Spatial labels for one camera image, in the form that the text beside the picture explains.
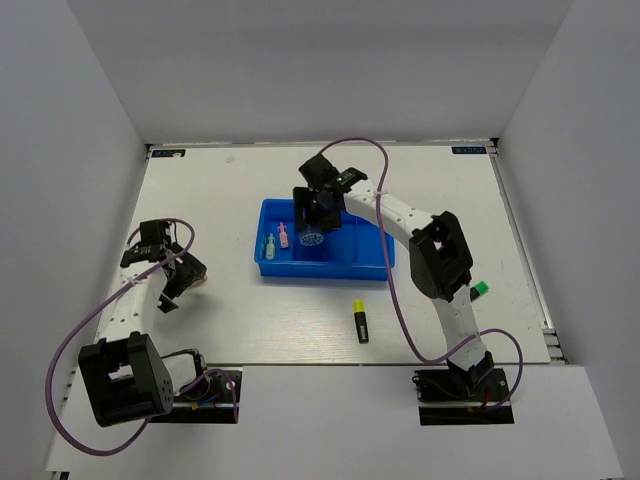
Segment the pink correction tape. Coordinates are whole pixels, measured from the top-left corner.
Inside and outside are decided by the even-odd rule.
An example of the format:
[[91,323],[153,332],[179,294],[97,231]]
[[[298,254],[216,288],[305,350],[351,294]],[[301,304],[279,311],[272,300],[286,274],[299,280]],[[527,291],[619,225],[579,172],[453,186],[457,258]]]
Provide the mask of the pink correction tape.
[[289,235],[288,235],[287,226],[284,222],[280,222],[278,225],[278,238],[279,238],[280,248],[282,250],[288,249],[290,246]]

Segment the green correction tape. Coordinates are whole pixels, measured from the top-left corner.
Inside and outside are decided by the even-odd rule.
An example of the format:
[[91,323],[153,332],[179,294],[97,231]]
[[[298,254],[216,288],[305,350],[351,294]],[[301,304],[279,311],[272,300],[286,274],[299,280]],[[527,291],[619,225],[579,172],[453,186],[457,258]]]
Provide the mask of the green correction tape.
[[276,239],[273,233],[265,237],[263,247],[263,258],[267,261],[274,260],[276,256]]

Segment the yellow cap highlighter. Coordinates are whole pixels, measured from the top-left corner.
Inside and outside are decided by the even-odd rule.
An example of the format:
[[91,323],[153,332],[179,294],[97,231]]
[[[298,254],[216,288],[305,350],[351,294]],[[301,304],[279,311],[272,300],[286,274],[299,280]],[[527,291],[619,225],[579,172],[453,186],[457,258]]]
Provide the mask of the yellow cap highlighter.
[[358,341],[360,344],[366,344],[369,342],[369,332],[363,300],[357,299],[353,302],[353,313]]

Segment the green cap highlighter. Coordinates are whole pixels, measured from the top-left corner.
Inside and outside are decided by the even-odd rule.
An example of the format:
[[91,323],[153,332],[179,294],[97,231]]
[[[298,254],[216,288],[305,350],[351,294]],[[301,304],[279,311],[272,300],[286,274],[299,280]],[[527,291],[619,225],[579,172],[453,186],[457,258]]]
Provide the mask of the green cap highlighter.
[[470,288],[470,299],[471,301],[475,301],[487,294],[489,291],[489,286],[486,282],[481,281]]

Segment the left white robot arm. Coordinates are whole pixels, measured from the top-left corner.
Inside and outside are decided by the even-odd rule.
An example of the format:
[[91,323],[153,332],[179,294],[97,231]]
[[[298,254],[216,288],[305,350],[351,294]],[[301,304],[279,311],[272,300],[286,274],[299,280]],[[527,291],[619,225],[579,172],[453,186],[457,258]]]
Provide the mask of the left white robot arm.
[[120,261],[120,285],[105,328],[78,361],[97,423],[102,427],[171,412],[182,391],[199,399],[211,387],[198,350],[161,354],[151,339],[156,320],[178,308],[175,299],[203,281],[207,267],[178,243],[178,221],[142,222]]

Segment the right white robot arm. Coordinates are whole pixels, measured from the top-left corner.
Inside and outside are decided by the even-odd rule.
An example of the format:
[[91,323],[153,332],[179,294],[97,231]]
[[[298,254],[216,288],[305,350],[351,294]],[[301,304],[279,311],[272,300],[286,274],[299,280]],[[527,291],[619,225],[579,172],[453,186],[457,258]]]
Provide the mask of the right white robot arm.
[[306,185],[293,189],[295,228],[305,246],[337,231],[349,214],[378,226],[409,253],[410,277],[432,302],[447,345],[453,390],[472,399],[488,385],[492,354],[481,339],[471,306],[473,259],[458,218],[416,209],[362,171],[339,171],[321,153],[299,168]]

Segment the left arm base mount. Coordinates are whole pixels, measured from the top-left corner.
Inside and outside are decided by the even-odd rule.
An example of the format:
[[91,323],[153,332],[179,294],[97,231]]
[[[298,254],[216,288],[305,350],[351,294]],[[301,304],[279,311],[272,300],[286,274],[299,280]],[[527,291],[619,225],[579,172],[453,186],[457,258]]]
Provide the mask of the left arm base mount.
[[236,424],[240,413],[242,368],[213,373],[197,387],[176,398],[169,414],[151,419],[152,424]]

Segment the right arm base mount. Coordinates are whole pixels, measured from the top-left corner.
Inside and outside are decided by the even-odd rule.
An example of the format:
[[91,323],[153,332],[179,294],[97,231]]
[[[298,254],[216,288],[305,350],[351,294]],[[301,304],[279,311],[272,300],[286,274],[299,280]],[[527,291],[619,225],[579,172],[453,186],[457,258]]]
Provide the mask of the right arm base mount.
[[511,425],[515,423],[507,378],[502,368],[494,369],[478,388],[469,392],[454,382],[445,369],[416,370],[416,387],[421,426]]

